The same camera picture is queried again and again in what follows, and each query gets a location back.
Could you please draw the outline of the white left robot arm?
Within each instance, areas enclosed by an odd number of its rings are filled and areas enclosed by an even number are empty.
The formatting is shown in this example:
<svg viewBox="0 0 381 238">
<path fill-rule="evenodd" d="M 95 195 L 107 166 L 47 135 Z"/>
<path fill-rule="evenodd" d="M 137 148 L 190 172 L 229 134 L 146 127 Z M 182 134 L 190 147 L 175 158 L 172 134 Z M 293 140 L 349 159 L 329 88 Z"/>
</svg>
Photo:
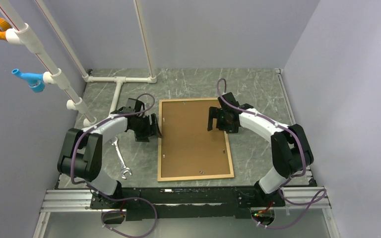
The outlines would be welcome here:
<svg viewBox="0 0 381 238">
<path fill-rule="evenodd" d="M 103 202 L 117 208 L 123 201 L 122 184 L 102 170 L 103 146 L 119 134 L 134 132 L 137 142 L 162 137 L 155 113 L 147 115 L 148 108 L 139 99 L 128 98 L 127 104 L 98 122 L 82 129 L 66 132 L 57 163 L 58 172 L 71 178 L 73 184 L 86 184 L 104 194 Z"/>
</svg>

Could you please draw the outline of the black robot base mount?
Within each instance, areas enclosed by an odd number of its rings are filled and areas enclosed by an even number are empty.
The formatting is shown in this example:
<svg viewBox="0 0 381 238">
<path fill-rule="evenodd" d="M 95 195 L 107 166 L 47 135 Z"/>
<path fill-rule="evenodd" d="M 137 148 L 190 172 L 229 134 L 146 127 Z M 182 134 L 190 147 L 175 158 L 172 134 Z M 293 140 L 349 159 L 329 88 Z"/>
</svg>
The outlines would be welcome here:
<svg viewBox="0 0 381 238">
<path fill-rule="evenodd" d="M 249 219 L 252 213 L 284 207 L 277 192 L 262 195 L 254 186 L 214 187 L 126 187 L 122 189 L 127 202 L 114 202 L 93 194 L 92 210 L 122 209 L 127 221 L 154 218 L 234 217 Z"/>
</svg>

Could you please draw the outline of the white PVC pipe stand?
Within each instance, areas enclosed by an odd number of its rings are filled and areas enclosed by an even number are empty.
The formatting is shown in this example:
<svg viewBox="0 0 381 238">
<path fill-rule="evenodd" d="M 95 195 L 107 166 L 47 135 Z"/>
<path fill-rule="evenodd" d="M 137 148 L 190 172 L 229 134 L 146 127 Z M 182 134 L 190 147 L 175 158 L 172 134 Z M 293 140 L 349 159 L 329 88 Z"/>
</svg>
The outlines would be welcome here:
<svg viewBox="0 0 381 238">
<path fill-rule="evenodd" d="M 37 0 L 36 4 L 38 5 L 39 9 L 42 11 L 44 16 L 46 17 L 47 21 L 50 23 L 51 27 L 57 34 L 58 38 L 61 40 L 63 46 L 69 53 L 75 65 L 80 70 L 80 73 L 85 82 L 115 82 L 117 84 L 115 89 L 115 94 L 112 100 L 111 111 L 115 109 L 115 106 L 117 104 L 117 99 L 120 95 L 120 89 L 122 87 L 122 84 L 127 82 L 132 82 L 132 83 L 142 83 L 142 82 L 156 83 L 157 82 L 154 69 L 151 66 L 151 57 L 150 57 L 149 49 L 146 44 L 146 39 L 145 39 L 146 33 L 144 31 L 143 20 L 141 20 L 141 17 L 140 17 L 140 5 L 139 5 L 140 2 L 138 0 L 135 0 L 134 4 L 135 4 L 136 15 L 138 18 L 139 27 L 141 31 L 141 36 L 142 36 L 144 47 L 145 47 L 148 66 L 150 70 L 150 76 L 147 78 L 90 76 L 85 71 L 81 63 L 79 62 L 79 59 L 73 52 L 72 47 L 67 42 L 65 36 L 63 35 L 62 31 L 58 27 L 54 18 L 51 16 L 44 2 L 42 0 Z M 25 46 L 32 54 L 34 54 L 42 63 L 42 65 L 47 69 L 47 71 L 43 74 L 43 82 L 47 84 L 56 84 L 61 90 L 63 90 L 67 94 L 67 96 L 69 97 L 69 100 L 67 101 L 67 105 L 66 105 L 67 108 L 69 110 L 76 110 L 85 116 L 85 120 L 83 122 L 84 126 L 98 127 L 100 123 L 97 122 L 96 118 L 91 114 L 86 103 L 83 101 L 81 97 L 78 96 L 75 90 L 71 87 L 70 81 L 62 72 L 62 70 L 56 66 L 54 61 L 46 53 L 42 42 L 39 40 L 35 32 L 27 23 L 25 23 L 22 20 L 20 15 L 16 12 L 16 10 L 9 3 L 9 1 L 0 0 L 0 12 L 5 17 L 4 26 L 0 26 L 0 35 L 3 35 L 2 38 L 12 45 Z M 11 27 L 6 29 L 5 31 L 1 31 L 1 29 L 4 29 L 8 24 L 11 25 Z"/>
</svg>

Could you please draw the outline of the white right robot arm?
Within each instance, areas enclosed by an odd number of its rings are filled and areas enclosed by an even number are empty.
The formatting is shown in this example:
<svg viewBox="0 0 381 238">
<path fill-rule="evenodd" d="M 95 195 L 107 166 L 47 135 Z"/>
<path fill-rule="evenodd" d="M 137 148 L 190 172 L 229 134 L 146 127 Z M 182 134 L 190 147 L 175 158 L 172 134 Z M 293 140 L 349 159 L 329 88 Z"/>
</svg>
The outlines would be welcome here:
<svg viewBox="0 0 381 238">
<path fill-rule="evenodd" d="M 218 97 L 220 107 L 208 110 L 209 131 L 217 128 L 226 133 L 238 133 L 241 127 L 249 129 L 271 145 L 272 168 L 255 185 L 254 201 L 267 205 L 273 194 L 294 175 L 301 175 L 314 162 L 304 129 L 299 124 L 277 122 L 249 104 L 239 104 L 229 92 Z"/>
</svg>

